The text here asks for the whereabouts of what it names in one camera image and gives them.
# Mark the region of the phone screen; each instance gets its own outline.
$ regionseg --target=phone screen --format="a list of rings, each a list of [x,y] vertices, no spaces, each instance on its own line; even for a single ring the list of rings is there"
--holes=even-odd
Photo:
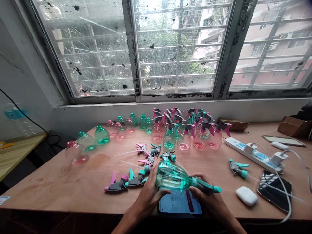
[[[267,184],[269,184],[275,188],[278,188],[278,189],[284,191],[282,183],[280,182],[277,175],[275,175],[275,174],[273,174],[267,170],[264,170],[262,172],[260,180],[263,181],[264,183],[267,183]],[[291,194],[292,185],[284,179],[282,179],[282,181],[285,185],[287,193]],[[278,208],[280,208],[286,212],[289,211],[289,206],[288,206],[286,194],[281,193],[280,191],[277,191],[273,188],[270,188],[269,186],[267,186],[263,183],[259,183],[259,187],[258,187],[257,192],[260,195],[262,195],[262,197],[264,197],[267,200],[269,200],[270,202],[272,202]]]

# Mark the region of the window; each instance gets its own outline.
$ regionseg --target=window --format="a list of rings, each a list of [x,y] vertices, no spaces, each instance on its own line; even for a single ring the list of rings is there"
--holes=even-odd
[[[251,56],[260,55],[264,49],[264,46],[264,43],[255,44],[253,50],[251,51]]]
[[[307,29],[307,30],[303,29],[303,30],[294,32],[292,34],[292,38],[308,37],[310,33],[311,33],[311,29]],[[303,46],[305,42],[306,42],[305,40],[291,41],[288,45],[288,48]]]
[[[310,7],[305,1],[28,0],[25,5],[72,103],[310,94],[312,16],[298,14]],[[273,27],[260,30],[268,25]]]

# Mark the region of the hand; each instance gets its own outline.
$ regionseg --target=hand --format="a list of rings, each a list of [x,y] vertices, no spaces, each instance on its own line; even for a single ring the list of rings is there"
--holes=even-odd
[[[143,186],[143,189],[133,203],[133,205],[126,211],[138,217],[138,222],[150,215],[155,207],[157,206],[159,200],[166,194],[170,194],[170,190],[162,189],[155,193],[155,181],[158,171],[158,164],[154,164],[152,167],[149,178]]]

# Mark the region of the yellow object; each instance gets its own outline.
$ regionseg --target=yellow object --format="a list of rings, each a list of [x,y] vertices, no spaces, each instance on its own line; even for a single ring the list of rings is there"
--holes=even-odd
[[[0,141],[0,149],[4,149],[13,145],[14,143],[6,143],[5,141]]]

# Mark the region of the smartphone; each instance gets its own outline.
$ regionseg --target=smartphone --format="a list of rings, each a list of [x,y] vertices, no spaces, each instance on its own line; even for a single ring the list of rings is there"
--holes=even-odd
[[[159,211],[162,213],[202,214],[200,203],[192,197],[192,193],[188,189],[182,192],[172,190],[171,194],[164,195],[159,201]]]
[[[263,181],[264,183],[267,183],[275,188],[278,188],[282,191],[284,191],[284,188],[282,186],[282,183],[280,182],[279,178],[277,175],[264,170],[261,174],[260,181]],[[287,193],[291,194],[292,191],[292,185],[288,181],[282,179]],[[281,193],[280,191],[277,191],[276,189],[273,189],[263,183],[259,183],[257,193],[271,202],[273,205],[276,207],[280,208],[282,211],[288,213],[289,212],[289,206],[287,202],[287,197],[286,194]]]

